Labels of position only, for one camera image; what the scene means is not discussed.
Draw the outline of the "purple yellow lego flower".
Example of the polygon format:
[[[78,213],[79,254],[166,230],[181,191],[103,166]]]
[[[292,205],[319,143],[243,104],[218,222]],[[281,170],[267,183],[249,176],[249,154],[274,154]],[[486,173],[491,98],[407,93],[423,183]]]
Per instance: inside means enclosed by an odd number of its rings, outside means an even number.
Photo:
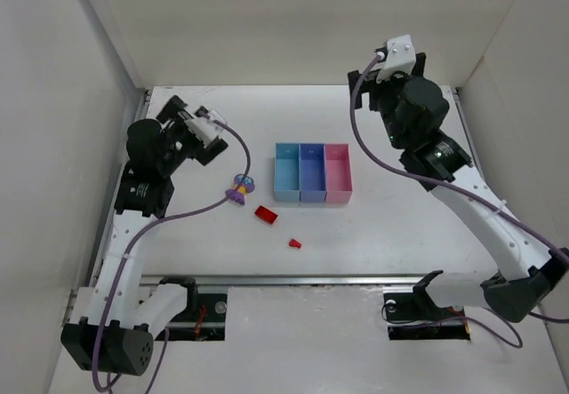
[[[255,190],[254,179],[240,173],[234,177],[233,183],[233,187],[225,191],[226,198],[238,205],[245,205],[245,196]]]

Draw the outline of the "small red lego piece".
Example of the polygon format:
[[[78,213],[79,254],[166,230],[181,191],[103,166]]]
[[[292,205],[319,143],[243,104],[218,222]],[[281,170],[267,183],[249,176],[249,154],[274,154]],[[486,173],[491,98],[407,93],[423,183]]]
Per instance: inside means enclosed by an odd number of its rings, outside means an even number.
[[[298,240],[296,240],[296,239],[294,239],[294,238],[292,238],[292,239],[289,241],[289,246],[290,246],[291,248],[294,248],[294,249],[301,249],[301,248],[302,248],[301,242],[299,242]]]

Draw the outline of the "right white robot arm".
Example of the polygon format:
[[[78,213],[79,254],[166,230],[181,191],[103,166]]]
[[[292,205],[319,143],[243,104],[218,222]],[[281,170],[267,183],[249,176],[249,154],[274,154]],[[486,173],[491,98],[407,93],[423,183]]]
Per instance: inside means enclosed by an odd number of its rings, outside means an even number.
[[[420,183],[446,205],[492,257],[489,276],[455,277],[433,270],[411,291],[391,293],[388,320],[436,321],[452,307],[478,307],[518,323],[535,314],[541,301],[568,272],[568,251],[521,222],[485,183],[470,155],[441,125],[449,103],[440,87],[425,78],[425,53],[409,56],[385,47],[363,71],[348,74],[349,118],[364,153],[390,173]],[[401,167],[375,156],[357,127],[362,97],[381,116],[389,143],[401,150]]]

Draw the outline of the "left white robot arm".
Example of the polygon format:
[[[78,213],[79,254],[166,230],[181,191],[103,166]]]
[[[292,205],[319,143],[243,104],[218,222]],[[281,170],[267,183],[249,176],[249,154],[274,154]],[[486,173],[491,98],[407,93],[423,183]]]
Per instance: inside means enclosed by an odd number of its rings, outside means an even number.
[[[155,339],[197,295],[191,278],[166,277],[146,300],[139,297],[147,251],[139,240],[166,222],[172,175],[188,159],[208,165],[228,144],[224,119],[213,109],[188,112],[179,97],[154,118],[127,129],[122,172],[107,251],[92,298],[76,323],[63,326],[61,343],[83,371],[140,376]]]

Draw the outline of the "light blue container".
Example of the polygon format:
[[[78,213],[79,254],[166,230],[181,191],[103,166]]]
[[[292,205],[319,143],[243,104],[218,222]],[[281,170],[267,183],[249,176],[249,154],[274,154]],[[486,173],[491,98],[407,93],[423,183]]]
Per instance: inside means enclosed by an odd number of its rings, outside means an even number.
[[[274,196],[277,202],[300,201],[300,144],[277,143],[275,151]]]

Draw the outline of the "large red lego brick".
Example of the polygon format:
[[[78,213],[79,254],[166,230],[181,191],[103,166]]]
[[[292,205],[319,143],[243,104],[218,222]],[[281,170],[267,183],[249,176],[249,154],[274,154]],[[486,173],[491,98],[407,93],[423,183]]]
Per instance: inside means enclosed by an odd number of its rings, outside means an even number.
[[[271,211],[270,209],[268,209],[267,207],[260,205],[255,211],[254,211],[254,215],[261,221],[263,221],[264,223],[267,223],[268,225],[273,225],[276,221],[276,219],[278,218],[278,215]]]

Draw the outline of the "dark blue container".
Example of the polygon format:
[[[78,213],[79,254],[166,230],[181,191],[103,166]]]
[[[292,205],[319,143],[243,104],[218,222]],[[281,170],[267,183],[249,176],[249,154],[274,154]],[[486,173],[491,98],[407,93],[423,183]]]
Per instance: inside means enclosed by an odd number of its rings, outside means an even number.
[[[301,202],[323,203],[326,195],[325,145],[302,143],[300,145]]]

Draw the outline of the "pink container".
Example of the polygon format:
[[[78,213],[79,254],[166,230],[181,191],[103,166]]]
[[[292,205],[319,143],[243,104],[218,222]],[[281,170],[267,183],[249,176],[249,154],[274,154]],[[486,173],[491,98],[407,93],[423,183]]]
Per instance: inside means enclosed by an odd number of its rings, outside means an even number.
[[[325,202],[344,205],[353,193],[348,144],[325,144]]]

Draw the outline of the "aluminium rail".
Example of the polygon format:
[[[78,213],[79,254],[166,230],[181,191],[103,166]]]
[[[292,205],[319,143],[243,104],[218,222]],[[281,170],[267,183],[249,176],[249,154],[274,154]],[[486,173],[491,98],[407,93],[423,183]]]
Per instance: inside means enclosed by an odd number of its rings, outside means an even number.
[[[423,274],[393,275],[149,275],[135,278],[131,284],[158,285],[163,278],[173,277],[175,281],[193,278],[203,286],[338,286],[371,285],[400,286],[415,285],[424,278]]]

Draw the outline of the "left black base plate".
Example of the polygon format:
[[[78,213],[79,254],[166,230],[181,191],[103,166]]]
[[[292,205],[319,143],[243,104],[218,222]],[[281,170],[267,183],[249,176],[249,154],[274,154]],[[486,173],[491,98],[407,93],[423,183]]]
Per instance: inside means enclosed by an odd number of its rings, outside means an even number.
[[[170,342],[222,342],[226,337],[228,296],[201,293],[167,325]]]

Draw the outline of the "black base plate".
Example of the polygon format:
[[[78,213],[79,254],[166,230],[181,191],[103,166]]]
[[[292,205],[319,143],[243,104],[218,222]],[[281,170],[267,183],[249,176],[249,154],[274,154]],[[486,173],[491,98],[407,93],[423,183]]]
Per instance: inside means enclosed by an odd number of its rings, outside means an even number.
[[[228,296],[201,293],[167,325],[170,342],[222,342],[226,337]]]
[[[469,341],[463,308],[438,308],[430,298],[412,291],[383,295],[381,317],[388,324],[391,341]]]

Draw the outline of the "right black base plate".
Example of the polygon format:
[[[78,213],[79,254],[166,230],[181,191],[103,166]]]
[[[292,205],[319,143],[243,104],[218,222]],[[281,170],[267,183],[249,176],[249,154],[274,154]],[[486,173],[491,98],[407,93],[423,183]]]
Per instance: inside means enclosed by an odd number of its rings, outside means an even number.
[[[412,291],[383,295],[381,317],[388,324],[391,341],[469,341],[463,308],[438,308],[430,298]]]

